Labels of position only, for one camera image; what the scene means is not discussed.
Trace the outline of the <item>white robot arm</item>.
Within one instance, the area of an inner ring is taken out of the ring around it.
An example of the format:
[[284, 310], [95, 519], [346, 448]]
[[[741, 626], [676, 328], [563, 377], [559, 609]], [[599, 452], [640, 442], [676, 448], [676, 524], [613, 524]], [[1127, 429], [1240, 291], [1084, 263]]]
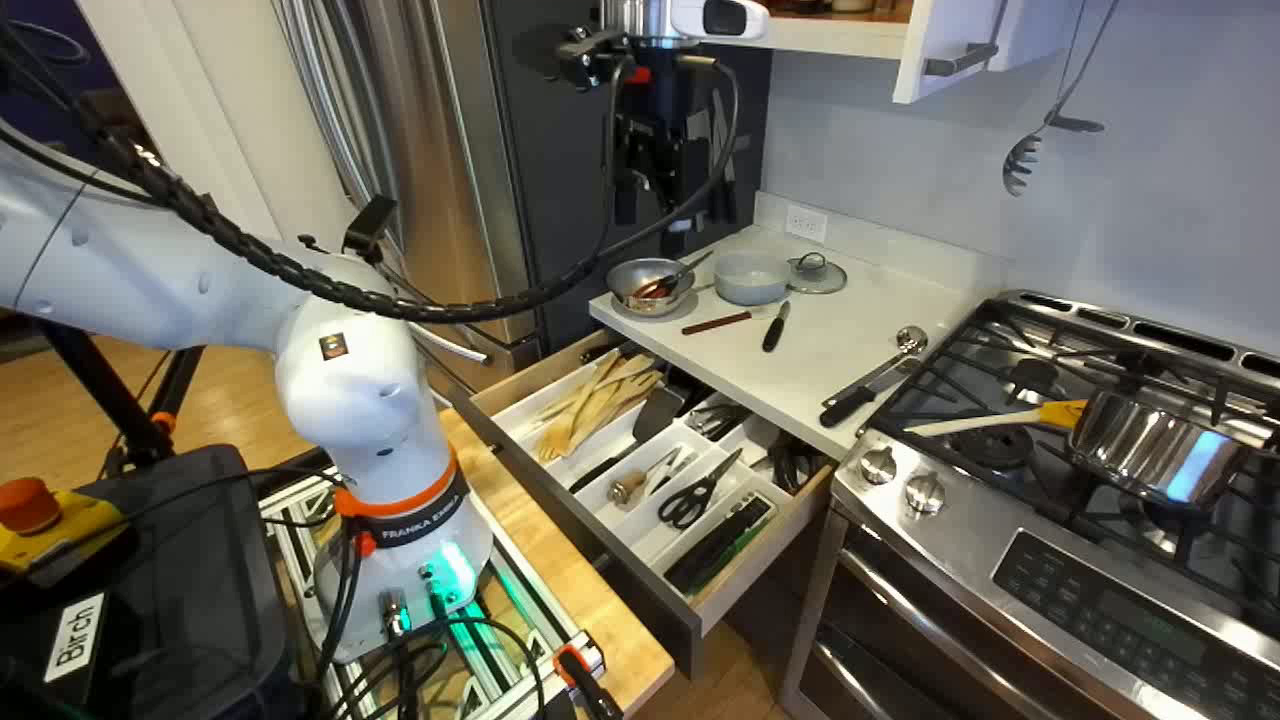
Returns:
[[273, 246], [75, 102], [24, 45], [6, 82], [95, 146], [75, 165], [6, 139], [6, 303], [151, 350], [235, 345], [276, 365], [293, 429], [329, 452], [346, 544], [319, 566], [329, 644], [357, 661], [478, 596], [494, 557], [420, 377], [412, 328], [451, 303], [410, 299], [357, 251]]

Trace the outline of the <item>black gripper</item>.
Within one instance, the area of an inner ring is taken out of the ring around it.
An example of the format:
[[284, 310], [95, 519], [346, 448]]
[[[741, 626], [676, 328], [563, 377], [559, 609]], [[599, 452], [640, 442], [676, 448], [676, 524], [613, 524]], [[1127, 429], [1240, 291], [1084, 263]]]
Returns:
[[741, 89], [708, 52], [645, 52], [613, 103], [613, 221], [696, 224], [735, 214]]

